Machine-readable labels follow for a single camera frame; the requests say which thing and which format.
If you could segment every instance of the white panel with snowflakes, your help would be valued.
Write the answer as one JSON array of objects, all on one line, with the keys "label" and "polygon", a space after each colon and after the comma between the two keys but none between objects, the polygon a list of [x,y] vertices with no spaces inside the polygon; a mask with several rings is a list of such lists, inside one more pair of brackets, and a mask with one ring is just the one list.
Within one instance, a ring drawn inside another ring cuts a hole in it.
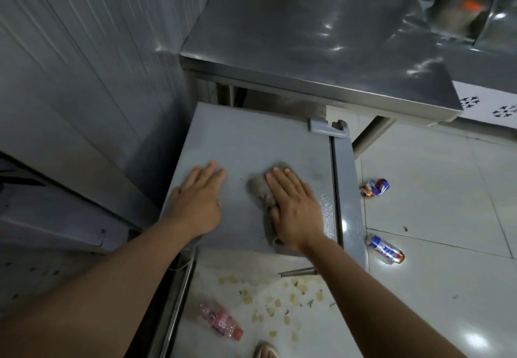
[{"label": "white panel with snowflakes", "polygon": [[517,95],[491,88],[452,82],[465,119],[517,129]]}]

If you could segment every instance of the person's right arm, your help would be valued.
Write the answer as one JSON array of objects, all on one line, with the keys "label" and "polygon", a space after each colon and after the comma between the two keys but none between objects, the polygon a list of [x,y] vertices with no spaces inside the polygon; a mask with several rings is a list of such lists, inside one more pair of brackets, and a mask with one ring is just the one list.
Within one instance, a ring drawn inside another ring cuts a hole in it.
[{"label": "person's right arm", "polygon": [[278,203],[270,210],[278,237],[314,264],[365,358],[465,358],[325,236],[320,205],[307,183],[278,168],[266,180]]}]

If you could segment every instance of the soda can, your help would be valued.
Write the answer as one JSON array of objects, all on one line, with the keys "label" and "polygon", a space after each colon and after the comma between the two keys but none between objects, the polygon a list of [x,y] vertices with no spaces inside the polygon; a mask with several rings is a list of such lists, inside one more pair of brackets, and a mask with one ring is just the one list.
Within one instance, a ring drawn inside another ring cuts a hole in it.
[{"label": "soda can", "polygon": [[389,259],[393,263],[400,264],[404,261],[405,256],[402,250],[396,246],[386,242],[381,237],[375,234],[368,234],[366,236],[366,244],[371,246],[381,255]]},{"label": "soda can", "polygon": [[380,196],[389,189],[389,182],[384,178],[376,178],[369,180],[365,185],[361,186],[361,194],[366,198]]}]

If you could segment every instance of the hand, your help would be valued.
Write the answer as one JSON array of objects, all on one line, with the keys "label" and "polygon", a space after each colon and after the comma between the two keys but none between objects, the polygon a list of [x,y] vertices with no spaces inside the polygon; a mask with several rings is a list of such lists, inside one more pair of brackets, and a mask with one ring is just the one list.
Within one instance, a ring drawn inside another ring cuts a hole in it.
[{"label": "hand", "polygon": [[216,166],[213,161],[205,168],[196,166],[182,185],[171,192],[172,210],[164,219],[185,228],[189,240],[212,231],[221,220],[217,193],[226,170],[215,172]]},{"label": "hand", "polygon": [[273,168],[273,173],[266,174],[266,181],[278,203],[269,212],[278,237],[290,248],[305,253],[314,239],[325,236],[321,208],[311,187],[300,182],[290,169],[282,172]]}]

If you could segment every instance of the forearm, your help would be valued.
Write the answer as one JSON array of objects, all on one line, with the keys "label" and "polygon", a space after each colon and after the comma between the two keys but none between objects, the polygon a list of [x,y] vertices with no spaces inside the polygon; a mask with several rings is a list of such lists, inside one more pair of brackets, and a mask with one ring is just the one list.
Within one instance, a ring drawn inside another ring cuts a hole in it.
[{"label": "forearm", "polygon": [[306,256],[325,279],[365,358],[465,356],[382,284],[366,273],[338,244],[320,237]]},{"label": "forearm", "polygon": [[85,274],[0,323],[5,356],[122,357],[167,267],[189,241],[158,222]]}]

